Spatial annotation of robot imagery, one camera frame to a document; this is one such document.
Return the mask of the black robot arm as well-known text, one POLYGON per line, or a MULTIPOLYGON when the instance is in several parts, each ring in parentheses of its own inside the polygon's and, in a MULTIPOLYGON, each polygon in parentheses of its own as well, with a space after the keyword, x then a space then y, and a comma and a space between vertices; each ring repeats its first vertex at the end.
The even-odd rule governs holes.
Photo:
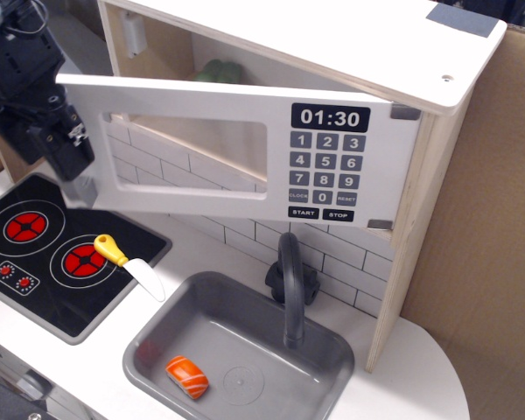
POLYGON ((88 133, 56 81, 65 57, 40 1, 0 1, 0 135, 28 164, 45 158, 62 181, 94 161, 88 133))

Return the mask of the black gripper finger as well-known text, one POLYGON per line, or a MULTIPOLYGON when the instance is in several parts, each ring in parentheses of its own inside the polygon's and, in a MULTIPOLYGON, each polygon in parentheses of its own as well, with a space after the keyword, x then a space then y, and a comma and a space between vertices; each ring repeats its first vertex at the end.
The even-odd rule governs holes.
POLYGON ((45 157, 59 178, 73 181, 95 160, 85 126, 78 124, 68 132, 32 125, 28 130, 38 152, 45 157))

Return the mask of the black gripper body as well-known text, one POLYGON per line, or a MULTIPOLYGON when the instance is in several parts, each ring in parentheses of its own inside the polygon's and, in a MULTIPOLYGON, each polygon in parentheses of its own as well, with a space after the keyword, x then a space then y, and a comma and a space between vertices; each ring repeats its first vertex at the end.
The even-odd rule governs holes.
POLYGON ((47 17, 0 17, 0 134, 15 151, 86 151, 88 136, 66 89, 65 59, 47 17))

